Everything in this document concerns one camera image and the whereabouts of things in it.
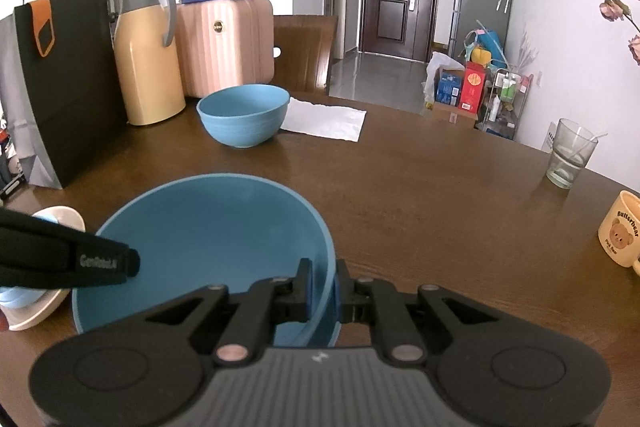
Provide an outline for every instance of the brown table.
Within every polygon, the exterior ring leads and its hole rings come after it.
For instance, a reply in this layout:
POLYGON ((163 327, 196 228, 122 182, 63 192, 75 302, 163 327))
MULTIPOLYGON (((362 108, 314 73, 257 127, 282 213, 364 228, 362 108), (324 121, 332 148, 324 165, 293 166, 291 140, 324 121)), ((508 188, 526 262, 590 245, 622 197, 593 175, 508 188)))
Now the brown table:
MULTIPOLYGON (((640 279, 596 238, 621 185, 585 171, 567 192, 545 178, 548 156, 538 150, 385 107, 301 97, 366 108, 360 141, 281 132, 236 150, 210 139, 191 105, 130 129, 65 190, 29 188, 10 207, 68 204, 95 231, 133 197, 185 176, 275 180, 318 209, 352 275, 404 292, 435 282, 593 346, 613 375, 598 425, 640 424, 640 279)), ((73 333, 67 301, 38 327, 0 335, 0 403, 19 427, 41 425, 27 390, 31 363, 73 333)), ((366 338, 344 327, 340 342, 366 338)))

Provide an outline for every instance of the white paper towel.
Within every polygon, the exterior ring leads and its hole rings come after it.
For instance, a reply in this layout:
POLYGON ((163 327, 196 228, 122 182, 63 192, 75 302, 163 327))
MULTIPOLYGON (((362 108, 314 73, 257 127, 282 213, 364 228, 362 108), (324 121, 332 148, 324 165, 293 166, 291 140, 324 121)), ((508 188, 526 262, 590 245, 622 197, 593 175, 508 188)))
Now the white paper towel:
POLYGON ((367 111, 301 102, 291 97, 281 129, 357 142, 367 111))

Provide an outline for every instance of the thermos handle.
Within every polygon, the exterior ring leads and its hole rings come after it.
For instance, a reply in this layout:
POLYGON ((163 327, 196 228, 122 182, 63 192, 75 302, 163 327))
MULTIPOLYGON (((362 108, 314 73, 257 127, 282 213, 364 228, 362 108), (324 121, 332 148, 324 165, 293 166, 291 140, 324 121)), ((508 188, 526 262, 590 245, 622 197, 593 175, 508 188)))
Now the thermos handle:
POLYGON ((166 31, 162 38, 164 39, 163 44, 165 48, 168 48, 171 43, 174 41, 175 35, 175 22, 177 17, 177 7, 175 5, 175 0, 166 0, 169 7, 169 29, 166 31))

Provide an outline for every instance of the blue box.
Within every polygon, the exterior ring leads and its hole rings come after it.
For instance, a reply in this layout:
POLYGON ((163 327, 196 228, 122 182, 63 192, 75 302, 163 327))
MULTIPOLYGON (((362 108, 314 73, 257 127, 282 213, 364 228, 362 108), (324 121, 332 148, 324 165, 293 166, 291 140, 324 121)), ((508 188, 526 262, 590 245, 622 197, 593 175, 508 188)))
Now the blue box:
POLYGON ((456 107, 460 101, 462 77, 464 74, 464 71, 440 70, 440 79, 438 80, 436 88, 436 102, 456 107))

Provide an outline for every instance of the bear print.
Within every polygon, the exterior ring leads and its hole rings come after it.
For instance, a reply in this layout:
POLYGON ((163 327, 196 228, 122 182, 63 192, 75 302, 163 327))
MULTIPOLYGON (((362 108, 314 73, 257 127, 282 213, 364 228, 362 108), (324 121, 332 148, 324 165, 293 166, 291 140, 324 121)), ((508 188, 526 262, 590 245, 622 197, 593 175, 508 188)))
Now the bear print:
POLYGON ((634 241, 634 235, 632 233, 628 233, 626 231, 625 225, 620 223, 618 218, 613 220, 613 224, 611 225, 611 230, 609 232, 609 239, 611 240, 611 244, 622 250, 628 245, 631 245, 634 241))

